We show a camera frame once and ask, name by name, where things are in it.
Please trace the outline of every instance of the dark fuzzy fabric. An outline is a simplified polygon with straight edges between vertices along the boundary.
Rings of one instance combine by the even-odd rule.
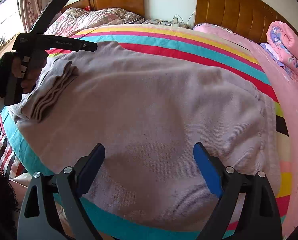
[[[17,52],[5,52],[0,58],[0,97],[6,95],[8,78],[11,72],[11,64],[14,58],[17,57]]]
[[[16,225],[13,211],[19,212],[19,207],[13,187],[0,170],[0,223],[14,239],[16,239]]]

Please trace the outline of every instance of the curtain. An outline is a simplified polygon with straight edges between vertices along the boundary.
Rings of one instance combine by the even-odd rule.
[[[41,10],[41,0],[20,0],[20,13],[25,32],[30,31]]]

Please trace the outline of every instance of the gray garment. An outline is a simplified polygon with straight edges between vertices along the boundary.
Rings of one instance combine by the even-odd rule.
[[[71,61],[54,59],[52,64],[42,70],[34,91],[22,95],[20,103],[9,106],[9,111],[21,118],[40,122],[44,112],[57,101],[77,75],[78,69],[71,65]]]
[[[79,76],[40,123],[15,116],[16,125],[54,172],[102,143],[104,163],[84,196],[101,209],[146,226],[201,230],[217,198],[194,161],[196,142],[238,172],[264,171],[277,194],[275,106],[249,81],[116,42],[62,59]]]

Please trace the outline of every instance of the headboard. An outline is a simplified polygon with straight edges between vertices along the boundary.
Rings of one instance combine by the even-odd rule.
[[[87,6],[90,6],[91,11],[118,7],[136,13],[142,17],[145,16],[144,0],[79,0],[66,5],[62,9],[62,13],[70,7],[85,8]]]
[[[197,0],[194,24],[211,23],[257,43],[267,42],[266,33],[274,21],[287,23],[277,11],[261,0]]]

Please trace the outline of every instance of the metal screw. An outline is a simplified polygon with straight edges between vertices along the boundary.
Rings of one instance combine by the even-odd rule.
[[[264,178],[266,174],[263,171],[258,172],[259,177]]]
[[[228,166],[228,167],[226,167],[226,172],[228,172],[228,173],[234,173],[234,168]]]
[[[39,171],[36,171],[35,173],[34,173],[34,178],[39,178],[40,177],[40,175],[41,175],[41,173],[39,172]]]
[[[72,167],[66,167],[66,168],[64,168],[64,173],[68,174],[70,172],[72,172]]]

